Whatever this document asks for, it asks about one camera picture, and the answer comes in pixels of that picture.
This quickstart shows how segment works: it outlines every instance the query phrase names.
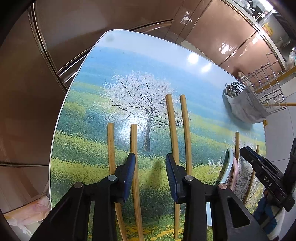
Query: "cherry blossom tree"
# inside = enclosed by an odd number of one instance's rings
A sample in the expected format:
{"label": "cherry blossom tree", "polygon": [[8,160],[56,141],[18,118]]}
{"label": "cherry blossom tree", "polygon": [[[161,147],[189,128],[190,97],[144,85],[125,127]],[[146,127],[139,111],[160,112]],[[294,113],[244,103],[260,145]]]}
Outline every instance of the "cherry blossom tree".
{"label": "cherry blossom tree", "polygon": [[[175,92],[170,83],[155,79],[152,74],[132,72],[114,75],[114,82],[105,83],[104,104],[107,121],[122,122],[130,119],[145,125],[144,150],[150,151],[150,131],[153,127],[168,126],[165,96]],[[182,125],[182,114],[176,111],[176,125]]]}

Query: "blue sky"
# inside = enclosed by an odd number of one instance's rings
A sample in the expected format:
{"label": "blue sky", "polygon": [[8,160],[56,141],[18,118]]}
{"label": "blue sky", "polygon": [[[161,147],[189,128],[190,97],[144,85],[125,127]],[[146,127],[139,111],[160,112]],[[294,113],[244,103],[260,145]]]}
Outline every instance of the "blue sky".
{"label": "blue sky", "polygon": [[262,123],[246,125],[229,117],[222,96],[226,83],[235,78],[207,59],[173,43],[136,32],[115,30],[105,33],[81,67],[76,81],[102,86],[115,74],[132,71],[152,73],[175,89],[175,96],[185,94],[188,110],[229,124],[233,131],[259,132]]}

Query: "metal rack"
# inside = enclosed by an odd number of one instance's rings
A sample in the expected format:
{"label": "metal rack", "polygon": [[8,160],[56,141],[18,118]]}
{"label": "metal rack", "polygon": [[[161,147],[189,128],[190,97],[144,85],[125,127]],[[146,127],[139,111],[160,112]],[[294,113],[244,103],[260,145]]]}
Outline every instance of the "metal rack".
{"label": "metal rack", "polygon": [[281,87],[279,85],[278,77],[283,73],[282,71],[274,71],[273,65],[278,62],[279,58],[275,53],[267,54],[274,55],[276,61],[272,64],[269,62],[255,69],[254,72],[249,73],[248,76],[243,77],[231,84],[226,84],[226,94],[235,98],[247,86],[253,91],[258,101],[264,106],[270,114],[278,112],[287,108],[287,103],[283,96]]}

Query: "metal rivet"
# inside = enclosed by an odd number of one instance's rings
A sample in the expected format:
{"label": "metal rivet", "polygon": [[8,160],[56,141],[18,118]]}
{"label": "metal rivet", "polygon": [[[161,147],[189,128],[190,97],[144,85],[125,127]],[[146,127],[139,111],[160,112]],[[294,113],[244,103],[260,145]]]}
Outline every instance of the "metal rivet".
{"label": "metal rivet", "polygon": [[219,183],[218,187],[224,190],[227,188],[227,185],[225,183]]}
{"label": "metal rivet", "polygon": [[110,176],[108,176],[108,180],[109,181],[115,181],[116,180],[116,176],[115,175],[110,175]]}
{"label": "metal rivet", "polygon": [[185,180],[191,182],[191,181],[193,180],[193,176],[186,175],[186,176],[185,176]]}
{"label": "metal rivet", "polygon": [[74,187],[75,188],[81,188],[83,186],[83,183],[82,182],[76,182],[75,184],[74,184]]}

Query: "table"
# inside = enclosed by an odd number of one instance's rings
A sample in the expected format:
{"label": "table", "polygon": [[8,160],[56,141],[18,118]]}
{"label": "table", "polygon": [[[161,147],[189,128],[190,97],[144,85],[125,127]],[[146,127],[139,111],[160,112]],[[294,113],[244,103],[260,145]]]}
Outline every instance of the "table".
{"label": "table", "polygon": [[[72,82],[55,130],[50,163],[52,206],[76,182],[98,182],[109,174],[107,123],[114,123],[115,161],[130,151],[130,125],[138,125],[138,174],[145,240],[173,240],[173,201],[165,171],[171,153],[165,103],[172,94],[181,165],[185,165],[179,96],[189,112],[193,175],[204,183],[218,181],[234,134],[240,145],[265,152],[262,123],[236,119],[223,97],[235,78],[207,59],[171,42],[127,30],[106,32],[95,44]],[[240,163],[235,193],[244,198],[252,173]],[[254,182],[247,208],[254,210],[262,188]],[[138,240],[132,196],[123,206],[129,240]],[[184,225],[181,205],[179,238]]]}

